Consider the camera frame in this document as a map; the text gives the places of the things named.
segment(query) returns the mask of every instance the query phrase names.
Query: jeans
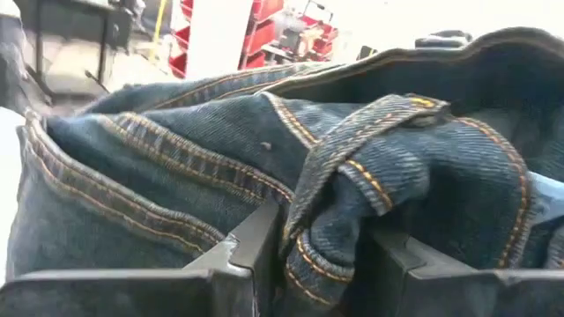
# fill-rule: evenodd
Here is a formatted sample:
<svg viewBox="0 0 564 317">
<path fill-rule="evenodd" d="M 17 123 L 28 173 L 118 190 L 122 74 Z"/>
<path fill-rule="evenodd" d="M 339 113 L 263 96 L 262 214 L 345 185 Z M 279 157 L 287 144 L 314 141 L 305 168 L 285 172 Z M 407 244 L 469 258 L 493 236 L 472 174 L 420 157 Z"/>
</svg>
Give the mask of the jeans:
<svg viewBox="0 0 564 317">
<path fill-rule="evenodd" d="M 26 35 L 21 20 L 0 14 L 0 107 L 23 114 L 29 101 L 22 88 L 27 76 L 23 49 Z"/>
<path fill-rule="evenodd" d="M 181 268 L 265 199 L 286 213 L 283 316 L 378 305 L 348 289 L 369 283 L 355 267 L 372 225 L 476 269 L 557 268 L 562 48 L 513 28 L 462 50 L 129 87 L 73 117 L 30 114 L 8 279 Z"/>
</svg>

